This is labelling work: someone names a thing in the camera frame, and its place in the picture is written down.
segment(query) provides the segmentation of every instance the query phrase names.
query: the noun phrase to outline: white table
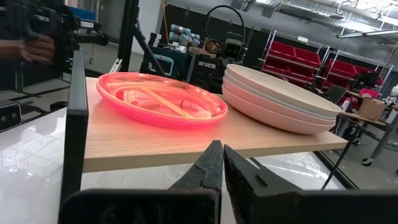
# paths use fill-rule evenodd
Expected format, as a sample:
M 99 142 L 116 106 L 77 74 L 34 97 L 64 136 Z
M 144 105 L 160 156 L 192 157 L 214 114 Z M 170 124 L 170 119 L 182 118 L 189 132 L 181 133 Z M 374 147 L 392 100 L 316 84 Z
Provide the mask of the white table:
M 66 109 L 0 133 L 0 224 L 57 222 Z M 329 170 L 311 152 L 256 158 L 303 189 L 320 189 Z M 190 165 L 93 172 L 82 189 L 93 187 L 166 189 Z M 343 189 L 333 178 L 328 189 Z M 222 223 L 234 223 L 223 184 Z

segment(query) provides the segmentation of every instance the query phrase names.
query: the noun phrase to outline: hand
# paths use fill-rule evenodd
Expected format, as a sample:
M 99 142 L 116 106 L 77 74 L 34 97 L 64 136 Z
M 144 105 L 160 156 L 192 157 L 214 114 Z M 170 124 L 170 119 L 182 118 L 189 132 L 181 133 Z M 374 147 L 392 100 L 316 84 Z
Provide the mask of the hand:
M 19 45 L 19 53 L 22 58 L 43 65 L 48 65 L 51 62 L 54 51 L 54 40 L 40 34 L 38 40 L 21 40 Z

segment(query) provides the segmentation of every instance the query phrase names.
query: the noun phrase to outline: cardboard box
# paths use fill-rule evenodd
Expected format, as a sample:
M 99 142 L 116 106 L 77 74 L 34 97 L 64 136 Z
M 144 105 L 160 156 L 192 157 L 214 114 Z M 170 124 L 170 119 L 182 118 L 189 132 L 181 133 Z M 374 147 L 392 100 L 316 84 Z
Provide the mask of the cardboard box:
M 365 97 L 358 114 L 364 118 L 378 120 L 386 107 L 387 105 L 383 101 Z

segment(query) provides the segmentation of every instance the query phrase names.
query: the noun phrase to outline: red plate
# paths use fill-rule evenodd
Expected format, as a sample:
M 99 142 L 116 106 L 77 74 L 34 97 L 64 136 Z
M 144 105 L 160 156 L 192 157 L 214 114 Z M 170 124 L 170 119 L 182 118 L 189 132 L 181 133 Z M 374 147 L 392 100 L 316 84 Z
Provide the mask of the red plate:
M 228 112 L 216 95 L 184 82 L 133 72 L 99 77 L 97 90 L 113 108 L 129 117 L 167 128 L 199 128 Z

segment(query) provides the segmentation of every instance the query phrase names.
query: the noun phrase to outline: stack of plates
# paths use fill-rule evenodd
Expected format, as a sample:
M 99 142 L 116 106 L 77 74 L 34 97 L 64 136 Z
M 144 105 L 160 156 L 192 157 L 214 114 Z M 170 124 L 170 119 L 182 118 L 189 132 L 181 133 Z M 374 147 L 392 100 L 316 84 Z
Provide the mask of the stack of plates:
M 223 94 L 240 112 L 300 134 L 330 130 L 341 111 L 338 106 L 303 88 L 239 65 L 227 66 Z

